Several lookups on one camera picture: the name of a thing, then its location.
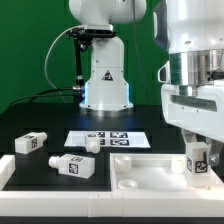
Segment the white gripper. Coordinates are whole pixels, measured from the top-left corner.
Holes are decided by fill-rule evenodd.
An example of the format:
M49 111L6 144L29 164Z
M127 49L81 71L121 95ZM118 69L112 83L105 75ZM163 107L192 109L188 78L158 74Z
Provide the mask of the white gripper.
M224 142L224 86L200 86L197 93L196 97L180 96L177 86L164 84L161 88L163 115L167 123L182 128L185 144L197 142L195 133L208 137L208 162L217 166Z

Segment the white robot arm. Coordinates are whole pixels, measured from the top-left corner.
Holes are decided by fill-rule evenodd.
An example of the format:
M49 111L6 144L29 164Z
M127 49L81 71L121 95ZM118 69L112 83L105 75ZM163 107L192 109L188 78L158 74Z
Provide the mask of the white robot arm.
M136 24L147 0L68 0L80 25L72 31L77 45L92 48L90 78L84 82L83 108L96 112L131 108L123 75L123 41L116 24ZM168 53L158 70L162 112L168 124L187 132L191 143L201 135L207 163L219 163L224 144L224 0L161 0L153 10L152 41Z

